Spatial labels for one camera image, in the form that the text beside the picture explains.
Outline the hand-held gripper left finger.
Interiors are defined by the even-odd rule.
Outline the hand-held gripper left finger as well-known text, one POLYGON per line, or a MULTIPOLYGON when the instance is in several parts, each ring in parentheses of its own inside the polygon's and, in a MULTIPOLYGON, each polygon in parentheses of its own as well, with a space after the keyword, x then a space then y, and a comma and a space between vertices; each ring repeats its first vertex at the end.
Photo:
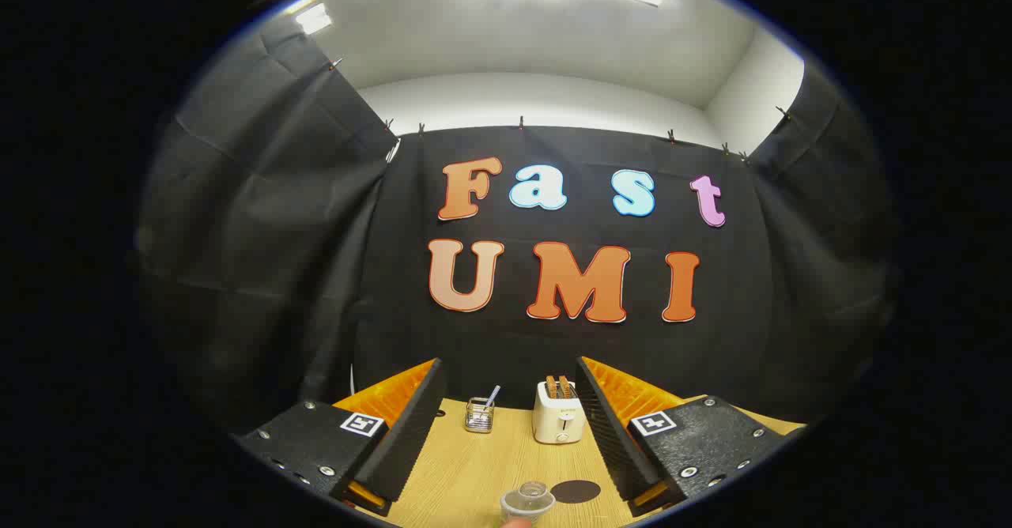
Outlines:
POLYGON ((445 392, 444 364, 434 358, 339 402, 298 402, 237 441, 308 491, 387 516, 445 392))

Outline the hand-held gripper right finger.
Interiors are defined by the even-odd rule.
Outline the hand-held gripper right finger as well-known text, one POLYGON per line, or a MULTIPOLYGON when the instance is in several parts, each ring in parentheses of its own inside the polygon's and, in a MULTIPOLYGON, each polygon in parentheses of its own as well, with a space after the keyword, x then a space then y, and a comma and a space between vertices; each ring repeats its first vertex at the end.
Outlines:
POLYGON ((719 397, 680 398, 626 372, 577 360, 577 392, 611 481, 632 516, 704 498, 751 473, 803 426, 719 397))

